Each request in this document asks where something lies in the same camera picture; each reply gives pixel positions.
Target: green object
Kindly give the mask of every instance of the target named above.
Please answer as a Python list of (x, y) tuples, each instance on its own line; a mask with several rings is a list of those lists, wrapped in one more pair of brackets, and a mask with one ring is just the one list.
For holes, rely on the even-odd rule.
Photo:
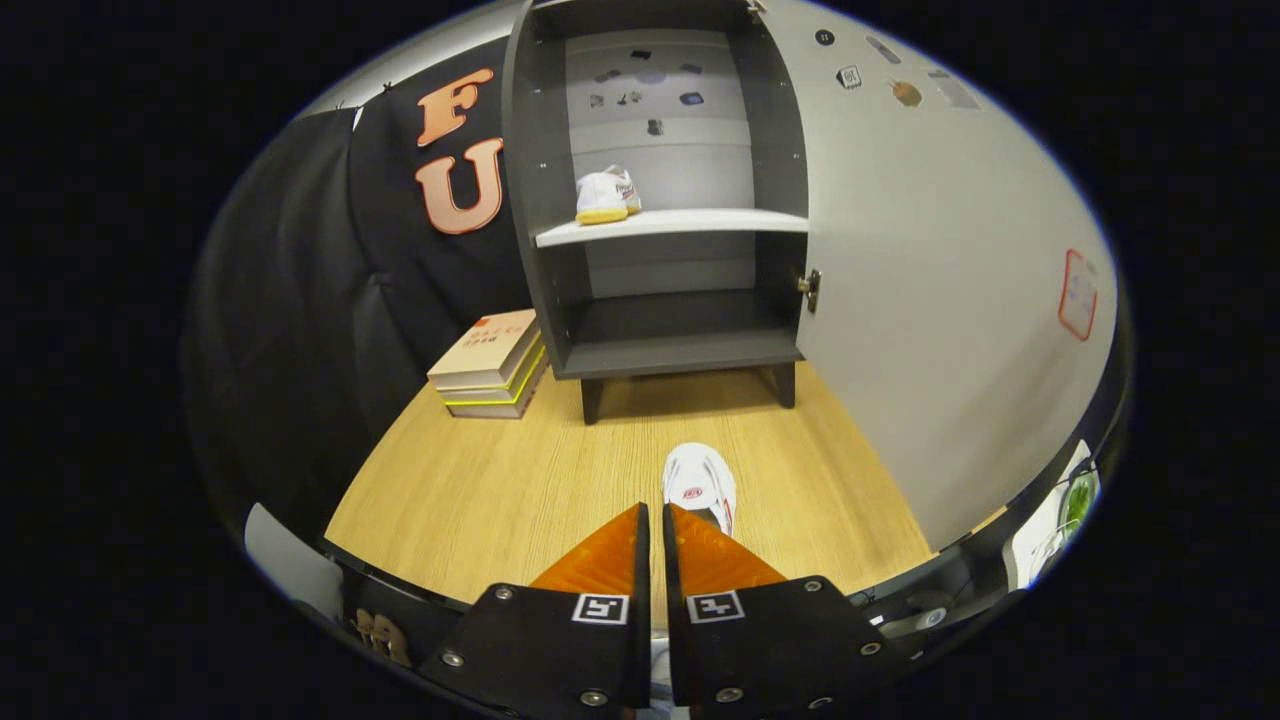
[(1093, 500), (1098, 496), (1098, 474), (1089, 473), (1080, 475), (1071, 482), (1071, 487), (1062, 498), (1062, 509), (1059, 511), (1057, 523), (1062, 525), (1062, 542), (1071, 539), (1071, 536), (1080, 529), (1084, 516), (1093, 506)]

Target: gray cabinet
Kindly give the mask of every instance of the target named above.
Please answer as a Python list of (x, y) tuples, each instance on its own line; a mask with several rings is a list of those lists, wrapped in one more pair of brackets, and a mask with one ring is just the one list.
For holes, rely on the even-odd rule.
[[(508, 193), (556, 377), (763, 365), (795, 404), (808, 174), (795, 94), (742, 0), (527, 1), (503, 73)], [(618, 163), (643, 210), (575, 222)]]

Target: cabinet shelf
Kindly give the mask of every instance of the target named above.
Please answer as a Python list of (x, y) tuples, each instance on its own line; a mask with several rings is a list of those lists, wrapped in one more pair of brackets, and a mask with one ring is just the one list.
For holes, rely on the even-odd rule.
[(682, 373), (800, 359), (794, 315), (776, 296), (760, 291), (594, 300), (580, 310), (573, 327), (558, 377)]
[(664, 234), (677, 232), (759, 231), (809, 232), (809, 220), (773, 210), (754, 208), (698, 208), (682, 210), (641, 210), (617, 223), (582, 225), (577, 220), (540, 232), (534, 237), (538, 247), (590, 242), (611, 237)]

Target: orange letter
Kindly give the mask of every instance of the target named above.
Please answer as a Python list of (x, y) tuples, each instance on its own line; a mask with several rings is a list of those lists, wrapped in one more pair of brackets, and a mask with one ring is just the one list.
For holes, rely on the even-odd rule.
[(425, 147), (445, 135), (462, 127), (466, 115), (454, 115), (454, 108), (471, 109), (480, 97), (476, 85), (493, 79), (493, 70), (476, 70), (462, 79), (456, 79), (440, 90), (417, 101), (422, 108), (422, 135), (417, 136), (417, 146)]
[(453, 202), (453, 187), (449, 183), (449, 170), (453, 158), (440, 158), (422, 165), (413, 176), (422, 186), (422, 202), (426, 204), (426, 217), (435, 229), (445, 234), (462, 234), (477, 231), (492, 220), (502, 208), (502, 179), (498, 177), (498, 151), (502, 138), (483, 140), (462, 154), (476, 168), (476, 186), (480, 197), (471, 208), (462, 210)]

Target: cabinet leg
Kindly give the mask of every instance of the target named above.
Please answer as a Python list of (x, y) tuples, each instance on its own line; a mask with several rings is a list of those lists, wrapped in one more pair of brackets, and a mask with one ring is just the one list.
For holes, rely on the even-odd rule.
[(600, 395), (604, 392), (604, 380), (581, 380), (582, 383), (582, 423), (594, 425), (600, 419)]
[(773, 365), (773, 380), (778, 383), (778, 404), (783, 407), (796, 406), (796, 364)]

